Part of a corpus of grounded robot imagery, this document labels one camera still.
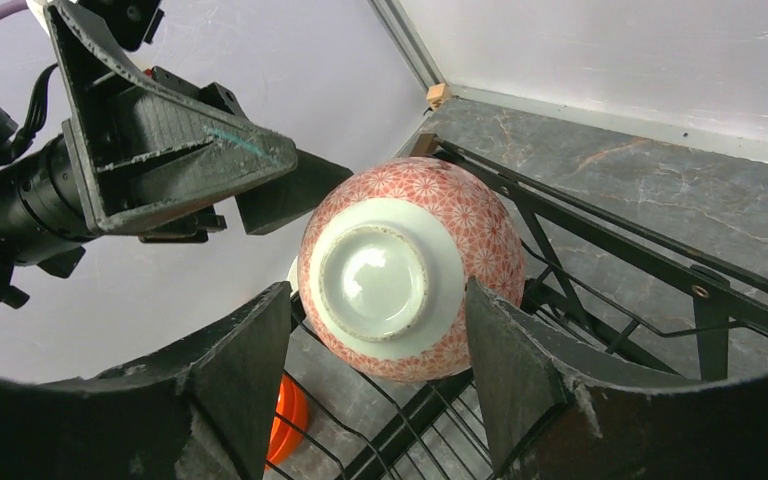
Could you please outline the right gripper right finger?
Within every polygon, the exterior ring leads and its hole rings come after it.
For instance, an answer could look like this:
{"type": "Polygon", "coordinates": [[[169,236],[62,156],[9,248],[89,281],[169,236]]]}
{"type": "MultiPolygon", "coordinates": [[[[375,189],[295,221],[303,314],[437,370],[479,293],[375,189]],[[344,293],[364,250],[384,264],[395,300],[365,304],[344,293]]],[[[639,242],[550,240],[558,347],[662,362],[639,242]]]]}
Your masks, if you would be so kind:
{"type": "Polygon", "coordinates": [[[701,382],[524,313],[476,279],[467,337],[498,479],[768,479],[768,372],[701,382]]]}

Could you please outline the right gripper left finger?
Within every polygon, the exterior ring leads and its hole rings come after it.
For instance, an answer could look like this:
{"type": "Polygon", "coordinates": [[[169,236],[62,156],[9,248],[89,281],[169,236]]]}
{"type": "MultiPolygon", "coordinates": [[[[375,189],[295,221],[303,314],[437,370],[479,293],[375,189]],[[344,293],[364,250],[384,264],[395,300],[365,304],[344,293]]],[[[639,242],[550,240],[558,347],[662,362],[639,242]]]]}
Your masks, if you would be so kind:
{"type": "Polygon", "coordinates": [[[0,479],[259,479],[291,288],[89,379],[0,378],[0,479]]]}

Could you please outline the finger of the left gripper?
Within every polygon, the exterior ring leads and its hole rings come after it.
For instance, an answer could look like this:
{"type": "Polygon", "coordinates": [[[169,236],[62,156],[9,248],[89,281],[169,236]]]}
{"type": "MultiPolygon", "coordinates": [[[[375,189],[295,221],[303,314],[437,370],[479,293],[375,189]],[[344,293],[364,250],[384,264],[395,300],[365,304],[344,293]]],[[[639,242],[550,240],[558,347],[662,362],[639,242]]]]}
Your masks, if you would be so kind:
{"type": "Polygon", "coordinates": [[[52,1],[45,19],[71,109],[63,134],[91,231],[140,235],[297,167],[288,137],[146,75],[98,15],[52,1]]]}
{"type": "Polygon", "coordinates": [[[297,150],[294,170],[235,196],[247,235],[274,232],[316,209],[353,175],[345,166],[297,150]]]}

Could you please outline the orange bowl rack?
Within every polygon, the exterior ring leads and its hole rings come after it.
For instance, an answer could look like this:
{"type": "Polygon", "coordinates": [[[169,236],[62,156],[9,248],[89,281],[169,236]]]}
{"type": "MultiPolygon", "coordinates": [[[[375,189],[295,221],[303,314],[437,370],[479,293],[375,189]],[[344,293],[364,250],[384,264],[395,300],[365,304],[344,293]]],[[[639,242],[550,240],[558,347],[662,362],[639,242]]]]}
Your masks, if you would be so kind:
{"type": "Polygon", "coordinates": [[[301,388],[284,374],[270,433],[267,465],[278,465],[293,454],[308,430],[309,405],[301,388]]]}

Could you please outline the pink floral bowl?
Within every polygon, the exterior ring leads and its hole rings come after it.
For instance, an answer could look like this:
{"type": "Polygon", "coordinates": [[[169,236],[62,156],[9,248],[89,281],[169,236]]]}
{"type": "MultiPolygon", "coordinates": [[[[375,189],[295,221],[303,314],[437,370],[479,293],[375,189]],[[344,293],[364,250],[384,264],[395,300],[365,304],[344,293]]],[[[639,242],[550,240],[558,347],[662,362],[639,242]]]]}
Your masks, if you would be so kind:
{"type": "Polygon", "coordinates": [[[498,196],[433,158],[398,158],[341,183],[314,210],[297,257],[302,305],[324,346],[403,383],[470,367],[470,279],[519,303],[524,249],[498,196]]]}

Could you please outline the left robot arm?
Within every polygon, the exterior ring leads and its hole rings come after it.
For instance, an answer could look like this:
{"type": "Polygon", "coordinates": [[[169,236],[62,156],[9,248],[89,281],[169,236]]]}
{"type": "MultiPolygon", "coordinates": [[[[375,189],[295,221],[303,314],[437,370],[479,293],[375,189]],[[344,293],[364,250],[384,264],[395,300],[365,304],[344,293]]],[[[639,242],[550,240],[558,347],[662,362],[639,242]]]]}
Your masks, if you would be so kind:
{"type": "Polygon", "coordinates": [[[156,1],[45,1],[56,56],[37,77],[22,123],[0,107],[0,305],[35,266],[65,279],[104,236],[200,244],[227,223],[233,198],[250,235],[307,214],[347,167],[247,118],[236,96],[194,85],[131,54],[152,42],[156,1]]]}

